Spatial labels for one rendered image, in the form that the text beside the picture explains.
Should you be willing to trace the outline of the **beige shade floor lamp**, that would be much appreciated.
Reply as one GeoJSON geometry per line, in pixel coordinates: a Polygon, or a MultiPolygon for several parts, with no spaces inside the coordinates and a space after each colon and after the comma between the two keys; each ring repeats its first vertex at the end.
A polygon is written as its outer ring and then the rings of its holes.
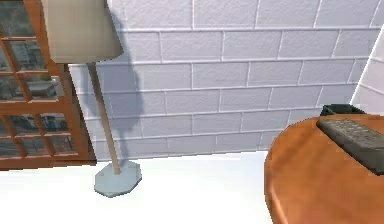
{"type": "Polygon", "coordinates": [[[94,190],[108,198],[131,192],[142,180],[140,165],[117,158],[96,64],[123,48],[107,0],[41,0],[49,52],[57,64],[84,64],[91,79],[111,162],[95,175],[94,190]]]}

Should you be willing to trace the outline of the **dark grey remote control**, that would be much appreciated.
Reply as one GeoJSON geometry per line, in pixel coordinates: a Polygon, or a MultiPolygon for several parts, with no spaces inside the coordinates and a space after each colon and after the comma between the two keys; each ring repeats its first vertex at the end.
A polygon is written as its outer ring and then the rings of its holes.
{"type": "Polygon", "coordinates": [[[375,175],[384,175],[384,134],[354,120],[324,119],[316,126],[375,175]]]}

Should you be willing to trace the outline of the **black bin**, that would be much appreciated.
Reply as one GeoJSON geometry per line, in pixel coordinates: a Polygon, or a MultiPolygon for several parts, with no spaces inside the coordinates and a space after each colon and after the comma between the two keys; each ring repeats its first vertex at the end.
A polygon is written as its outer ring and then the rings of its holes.
{"type": "Polygon", "coordinates": [[[328,104],[324,105],[321,116],[335,114],[364,114],[364,111],[350,104],[328,104]]]}

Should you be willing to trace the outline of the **round brown wooden table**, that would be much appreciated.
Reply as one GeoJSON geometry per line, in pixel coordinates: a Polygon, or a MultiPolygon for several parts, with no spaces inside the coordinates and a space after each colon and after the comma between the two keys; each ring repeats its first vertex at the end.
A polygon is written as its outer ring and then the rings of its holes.
{"type": "Polygon", "coordinates": [[[264,162],[264,194],[273,224],[384,224],[384,175],[377,176],[316,126],[289,125],[264,162]]]}

